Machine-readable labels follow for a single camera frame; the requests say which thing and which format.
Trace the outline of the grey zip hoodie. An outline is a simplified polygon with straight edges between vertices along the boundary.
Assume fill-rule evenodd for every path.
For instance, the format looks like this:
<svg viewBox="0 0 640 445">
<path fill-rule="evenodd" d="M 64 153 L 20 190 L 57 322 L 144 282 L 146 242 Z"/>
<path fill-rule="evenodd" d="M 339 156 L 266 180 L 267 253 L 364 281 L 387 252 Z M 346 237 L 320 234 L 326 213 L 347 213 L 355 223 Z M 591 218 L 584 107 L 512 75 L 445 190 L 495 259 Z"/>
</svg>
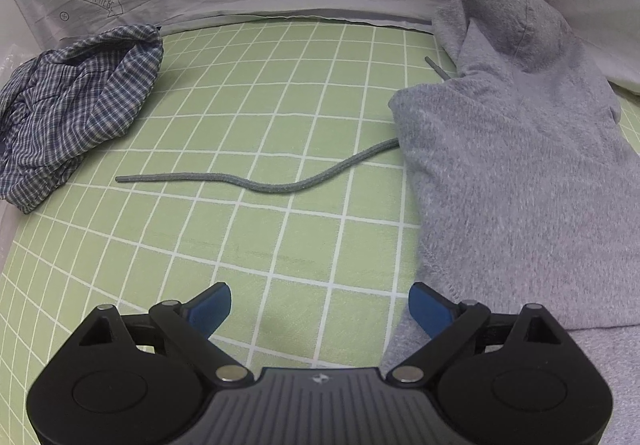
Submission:
<svg viewBox="0 0 640 445">
<path fill-rule="evenodd" d="M 544 0 L 450 0 L 433 27 L 456 74 L 390 98 L 416 277 L 496 311 L 540 302 L 637 379 L 639 158 L 608 80 Z"/>
</svg>

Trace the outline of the green grid mat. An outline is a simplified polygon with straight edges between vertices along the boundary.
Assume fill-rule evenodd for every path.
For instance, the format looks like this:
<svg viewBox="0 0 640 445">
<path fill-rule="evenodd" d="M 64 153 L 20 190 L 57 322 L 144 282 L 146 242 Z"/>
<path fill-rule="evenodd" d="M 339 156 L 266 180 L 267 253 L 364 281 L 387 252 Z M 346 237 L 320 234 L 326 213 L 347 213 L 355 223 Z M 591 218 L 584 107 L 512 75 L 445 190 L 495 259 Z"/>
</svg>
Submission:
<svg viewBox="0 0 640 445">
<path fill-rule="evenodd" d="M 242 365 L 390 368 L 420 215 L 390 98 L 456 67 L 429 34 L 268 21 L 168 35 L 129 132 L 22 214 L 1 210 L 1 439 L 32 444 L 29 387 L 96 306 L 144 313 L 213 283 L 213 341 Z M 639 376 L 602 373 L 608 444 L 639 439 Z"/>
</svg>

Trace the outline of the blue checked shirt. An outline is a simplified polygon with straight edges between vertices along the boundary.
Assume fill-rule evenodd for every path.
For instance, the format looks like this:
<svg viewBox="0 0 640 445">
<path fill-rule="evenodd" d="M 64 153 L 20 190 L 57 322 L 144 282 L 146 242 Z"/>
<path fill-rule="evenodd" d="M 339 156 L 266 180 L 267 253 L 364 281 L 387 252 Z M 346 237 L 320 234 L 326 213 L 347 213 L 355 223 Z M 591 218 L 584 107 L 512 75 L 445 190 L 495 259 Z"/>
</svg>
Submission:
<svg viewBox="0 0 640 445">
<path fill-rule="evenodd" d="M 164 56 L 158 27 L 133 24 L 49 49 L 1 90 L 1 198 L 28 214 L 93 148 L 125 135 Z"/>
</svg>

